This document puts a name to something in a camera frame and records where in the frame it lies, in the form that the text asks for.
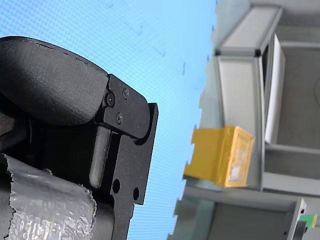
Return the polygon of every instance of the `yellow object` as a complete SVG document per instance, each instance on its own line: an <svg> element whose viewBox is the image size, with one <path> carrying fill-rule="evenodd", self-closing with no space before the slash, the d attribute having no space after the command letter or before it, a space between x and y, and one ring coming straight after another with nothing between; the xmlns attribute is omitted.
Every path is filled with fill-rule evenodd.
<svg viewBox="0 0 320 240"><path fill-rule="evenodd" d="M184 174L216 186L245 187L254 139L238 126L194 129L194 151Z"/></svg>

